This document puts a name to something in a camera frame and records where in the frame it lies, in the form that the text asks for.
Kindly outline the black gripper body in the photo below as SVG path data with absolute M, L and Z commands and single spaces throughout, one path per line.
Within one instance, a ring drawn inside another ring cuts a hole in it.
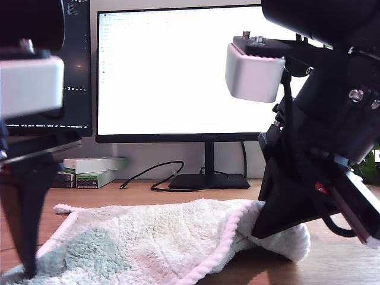
M 320 183 L 356 237 L 370 248 L 379 248 L 379 199 L 341 164 L 324 164 Z

